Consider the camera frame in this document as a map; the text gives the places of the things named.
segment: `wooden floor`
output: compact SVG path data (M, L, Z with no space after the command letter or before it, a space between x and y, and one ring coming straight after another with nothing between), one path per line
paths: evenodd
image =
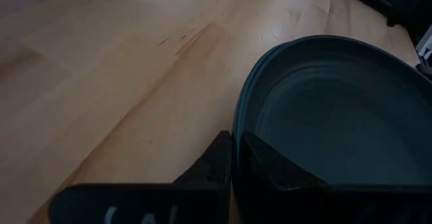
M418 63L357 0L0 0L0 222L83 182L170 182L231 128L279 43L349 36Z

